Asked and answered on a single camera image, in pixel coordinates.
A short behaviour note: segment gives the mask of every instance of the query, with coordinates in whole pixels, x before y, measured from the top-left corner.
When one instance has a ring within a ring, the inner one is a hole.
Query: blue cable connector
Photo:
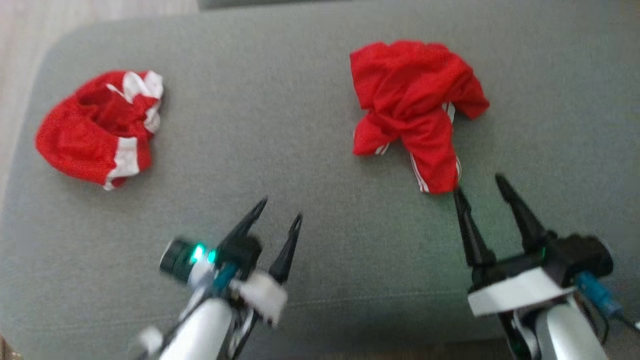
[[[622,305],[590,272],[581,272],[575,277],[575,285],[608,318],[622,313]]]

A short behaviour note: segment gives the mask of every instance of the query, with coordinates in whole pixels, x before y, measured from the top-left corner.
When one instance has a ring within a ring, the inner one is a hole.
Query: floor
[[[57,39],[79,26],[96,22],[197,11],[196,0],[1,0],[0,206],[3,203],[13,148],[24,118],[31,86],[45,52]],[[320,358],[509,359],[510,355],[504,340],[495,340],[435,345],[386,354],[332,354]]]

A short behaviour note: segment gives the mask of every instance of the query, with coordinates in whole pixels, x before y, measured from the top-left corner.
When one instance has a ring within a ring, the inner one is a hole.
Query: gray ottoman
[[[640,28],[625,4],[316,3],[70,34],[44,60],[10,174],[0,332],[28,359],[122,359],[189,296],[158,272],[167,242],[214,245],[269,195],[254,228],[262,265],[295,213],[305,223],[282,326],[258,327],[245,359],[500,336],[494,318],[468,308],[451,196],[419,193],[398,143],[382,157],[351,154],[363,111],[349,53],[400,38],[446,43],[492,102],[478,121],[454,123],[489,245],[520,250],[493,182],[501,171],[549,227],[609,243],[608,283],[640,315]],[[113,192],[61,175],[33,147],[47,111],[109,69],[154,69],[167,89],[152,168]]]

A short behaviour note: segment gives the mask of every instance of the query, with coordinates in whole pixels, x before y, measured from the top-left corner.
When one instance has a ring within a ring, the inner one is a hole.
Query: red garment
[[[102,74],[47,114],[36,149],[66,175],[118,187],[151,166],[162,93],[162,77],[153,71]]]
[[[451,106],[470,119],[489,107],[473,69],[442,44],[398,41],[352,53],[351,73],[360,107],[369,110],[356,127],[353,153],[383,154],[400,137],[420,190],[453,191],[460,169]]]

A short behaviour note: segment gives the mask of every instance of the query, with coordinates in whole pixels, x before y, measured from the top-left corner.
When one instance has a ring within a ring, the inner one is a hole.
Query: red and white garment
[[[68,176],[106,190],[121,186],[151,166],[162,80],[151,70],[117,70],[89,80],[47,114],[36,149]]]
[[[473,69],[442,44],[398,41],[352,53],[351,73],[360,107],[369,110],[353,153],[382,155],[400,138],[420,191],[453,191],[461,175],[451,142],[455,111],[474,119],[489,107]]]

